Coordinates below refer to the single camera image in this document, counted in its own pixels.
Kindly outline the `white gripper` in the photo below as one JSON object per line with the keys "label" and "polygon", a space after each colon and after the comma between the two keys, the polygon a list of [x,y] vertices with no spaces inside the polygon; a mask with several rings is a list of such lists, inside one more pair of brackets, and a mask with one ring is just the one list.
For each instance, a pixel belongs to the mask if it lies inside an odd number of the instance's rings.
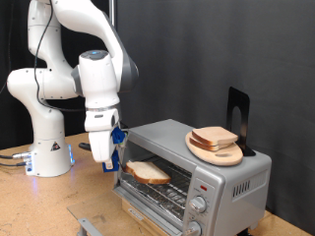
{"label": "white gripper", "polygon": [[111,133],[109,131],[89,132],[89,140],[94,160],[111,163],[111,157],[115,151]]}

